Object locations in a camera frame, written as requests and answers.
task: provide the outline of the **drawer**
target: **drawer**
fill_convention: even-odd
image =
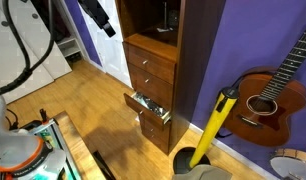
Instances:
[[[158,109],[158,112],[162,113],[157,114],[156,112],[153,112],[153,110],[148,109],[147,105],[145,105],[145,100],[143,100],[141,97],[142,96],[140,93],[135,93],[132,96],[124,93],[125,102],[130,108],[139,113],[139,115],[145,120],[149,120],[150,123],[156,128],[163,131],[166,122],[170,119],[170,112],[166,111],[162,107]]]
[[[142,134],[150,140],[155,146],[160,148],[164,153],[168,154],[169,152],[169,143],[162,141],[160,138],[156,137],[152,132],[149,130],[142,130]]]
[[[123,46],[126,60],[129,63],[173,84],[175,71],[174,62],[156,56],[126,42],[123,42]]]
[[[160,128],[156,127],[154,124],[152,124],[150,122],[149,119],[141,119],[140,120],[143,123],[144,129],[145,131],[149,131],[151,135],[159,138],[160,140],[164,141],[164,142],[169,142],[169,137],[170,137],[170,128],[171,128],[171,121],[168,121],[165,125],[164,125],[164,129],[161,130]]]
[[[172,108],[173,85],[128,63],[132,86],[135,91],[150,97],[166,109]]]

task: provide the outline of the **wooden table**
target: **wooden table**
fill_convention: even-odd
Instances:
[[[102,171],[96,164],[92,154],[77,132],[68,114],[64,111],[54,117],[59,123],[60,131],[73,157],[81,179],[103,179]]]

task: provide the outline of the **yellow handle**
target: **yellow handle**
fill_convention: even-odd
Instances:
[[[209,119],[209,122],[207,123],[203,135],[200,139],[200,142],[193,154],[193,157],[190,161],[190,168],[195,167],[205,154],[206,150],[209,148],[212,140],[214,139],[216,133],[219,131],[220,127],[222,126],[224,120],[226,119],[227,115],[231,111],[233,105],[235,104],[237,99],[230,99],[228,98],[222,111],[218,112],[216,110],[216,107],[218,106],[219,102],[221,102],[225,96],[223,93],[220,94],[220,97],[218,98],[216,105],[213,109],[213,112],[211,114],[211,117]]]

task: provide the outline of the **white door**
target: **white door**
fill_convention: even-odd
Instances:
[[[24,57],[10,28],[2,26],[2,21],[6,20],[0,10],[0,87],[18,77],[25,66]],[[36,56],[27,45],[26,49],[30,56],[31,64],[37,62]],[[48,71],[43,66],[39,66],[24,84],[3,96],[6,102],[10,103],[52,81],[53,78]]]
[[[33,14],[38,15],[38,13],[30,0],[27,2],[10,0],[9,5],[14,24],[19,34],[40,59],[49,44],[50,33],[48,29],[40,17],[37,19],[32,17]],[[0,9],[3,10],[2,0],[0,0]],[[54,43],[53,50],[44,61],[43,66],[54,79],[71,71],[70,66],[56,43]]]
[[[129,87],[132,87],[129,71],[126,64],[124,49],[122,46],[122,33],[119,24],[115,1],[98,0],[107,15],[109,22],[116,34],[109,38],[103,29],[90,18],[80,7],[86,25],[92,37],[95,49],[98,52],[104,70]]]

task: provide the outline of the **guitar neck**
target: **guitar neck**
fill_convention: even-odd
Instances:
[[[274,100],[284,89],[285,85],[292,79],[297,69],[306,59],[306,30],[296,42],[292,50],[286,56],[268,85],[261,93],[262,97]]]

